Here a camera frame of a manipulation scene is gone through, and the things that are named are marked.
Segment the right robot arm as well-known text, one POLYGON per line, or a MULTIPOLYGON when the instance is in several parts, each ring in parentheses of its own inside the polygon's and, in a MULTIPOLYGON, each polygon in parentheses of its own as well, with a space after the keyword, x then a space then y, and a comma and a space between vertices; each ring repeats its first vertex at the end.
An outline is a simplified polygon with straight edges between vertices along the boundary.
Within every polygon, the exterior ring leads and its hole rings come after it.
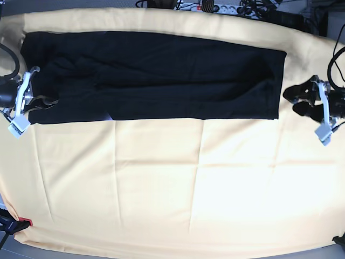
POLYGON ((15 63, 13 72, 1 76, 1 114, 8 121, 14 119, 11 115, 13 111, 18 116, 31 111, 46 110, 58 103, 57 98, 33 95, 32 78, 40 72, 40 67, 34 66, 30 72, 25 72, 28 77, 25 81, 24 76, 19 75, 20 64, 16 54, 4 44, 1 44, 1 49, 9 54, 15 63))

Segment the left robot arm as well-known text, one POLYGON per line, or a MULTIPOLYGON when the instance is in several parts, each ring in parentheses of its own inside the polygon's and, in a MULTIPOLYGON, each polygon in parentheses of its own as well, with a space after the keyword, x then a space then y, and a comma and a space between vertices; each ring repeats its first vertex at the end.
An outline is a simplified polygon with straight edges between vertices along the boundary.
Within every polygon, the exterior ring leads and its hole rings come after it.
POLYGON ((326 119, 344 118, 344 87, 338 86, 332 78, 332 68, 340 69, 337 59, 344 53, 344 48, 333 51, 327 66, 327 81, 317 75, 308 81, 288 87, 283 97, 293 104, 293 111, 302 117, 322 123, 326 119))

